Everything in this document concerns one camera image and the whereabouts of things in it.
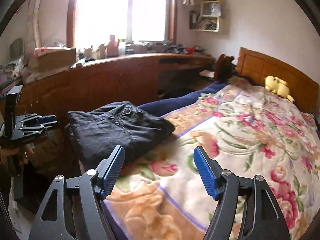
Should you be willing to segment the person's left hand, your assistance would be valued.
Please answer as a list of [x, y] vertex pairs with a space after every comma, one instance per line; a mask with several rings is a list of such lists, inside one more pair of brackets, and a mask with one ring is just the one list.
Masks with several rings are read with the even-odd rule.
[[20, 165], [27, 164], [34, 151], [28, 145], [19, 148], [1, 148], [1, 157], [16, 156]]

